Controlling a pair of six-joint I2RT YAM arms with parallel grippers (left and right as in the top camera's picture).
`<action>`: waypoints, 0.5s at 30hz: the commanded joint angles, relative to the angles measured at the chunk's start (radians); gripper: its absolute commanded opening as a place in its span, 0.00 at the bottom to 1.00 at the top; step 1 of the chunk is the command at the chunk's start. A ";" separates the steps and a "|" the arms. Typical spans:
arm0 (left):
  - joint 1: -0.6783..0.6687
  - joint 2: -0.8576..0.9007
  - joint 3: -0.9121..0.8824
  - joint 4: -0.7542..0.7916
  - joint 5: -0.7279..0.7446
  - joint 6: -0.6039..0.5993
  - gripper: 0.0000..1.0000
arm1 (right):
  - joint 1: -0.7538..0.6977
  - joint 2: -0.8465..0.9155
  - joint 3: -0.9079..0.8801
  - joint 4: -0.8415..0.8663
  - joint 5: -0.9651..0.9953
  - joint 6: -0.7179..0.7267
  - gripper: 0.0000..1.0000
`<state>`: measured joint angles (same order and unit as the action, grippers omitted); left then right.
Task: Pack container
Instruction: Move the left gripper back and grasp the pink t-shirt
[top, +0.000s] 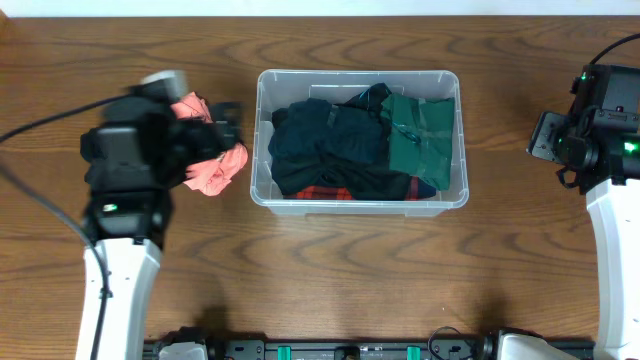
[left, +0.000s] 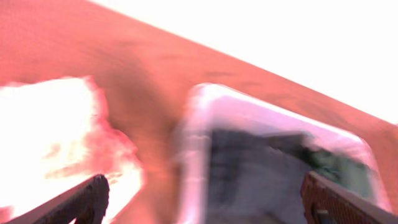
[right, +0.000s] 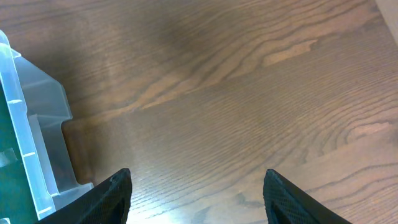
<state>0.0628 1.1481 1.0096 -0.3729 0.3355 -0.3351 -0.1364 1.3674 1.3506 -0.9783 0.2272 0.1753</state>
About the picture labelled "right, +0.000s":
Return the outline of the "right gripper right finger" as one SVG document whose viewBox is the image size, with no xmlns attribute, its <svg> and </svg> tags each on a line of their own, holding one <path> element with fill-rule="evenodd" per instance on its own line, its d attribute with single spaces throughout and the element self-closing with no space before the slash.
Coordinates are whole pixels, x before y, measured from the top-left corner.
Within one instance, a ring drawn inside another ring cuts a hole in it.
<svg viewBox="0 0 398 224">
<path fill-rule="evenodd" d="M 350 224 L 274 169 L 266 171 L 263 198 L 269 224 Z"/>
</svg>

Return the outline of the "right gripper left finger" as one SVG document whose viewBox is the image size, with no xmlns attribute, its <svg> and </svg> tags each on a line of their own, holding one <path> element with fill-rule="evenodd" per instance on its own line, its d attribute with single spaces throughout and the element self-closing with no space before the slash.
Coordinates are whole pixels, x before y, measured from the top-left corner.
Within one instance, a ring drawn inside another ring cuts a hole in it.
<svg viewBox="0 0 398 224">
<path fill-rule="evenodd" d="M 131 171 L 123 168 L 38 224 L 126 224 L 131 194 Z"/>
</svg>

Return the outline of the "dark green garment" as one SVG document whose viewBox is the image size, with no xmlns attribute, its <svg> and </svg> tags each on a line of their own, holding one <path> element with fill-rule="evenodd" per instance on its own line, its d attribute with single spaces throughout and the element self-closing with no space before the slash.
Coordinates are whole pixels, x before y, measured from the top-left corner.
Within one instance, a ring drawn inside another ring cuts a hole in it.
<svg viewBox="0 0 398 224">
<path fill-rule="evenodd" d="M 37 222 L 37 214 L 3 92 L 1 92 L 1 222 Z"/>
</svg>

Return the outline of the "clear plastic storage bin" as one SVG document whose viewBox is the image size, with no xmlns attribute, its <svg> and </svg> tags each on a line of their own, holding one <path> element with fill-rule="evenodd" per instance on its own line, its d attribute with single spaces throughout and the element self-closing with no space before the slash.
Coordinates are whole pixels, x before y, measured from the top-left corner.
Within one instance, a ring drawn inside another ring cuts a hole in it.
<svg viewBox="0 0 398 224">
<path fill-rule="evenodd" d="M 62 123 L 72 119 L 63 86 L 1 34 L 1 85 L 39 220 L 93 188 L 76 180 Z"/>
</svg>

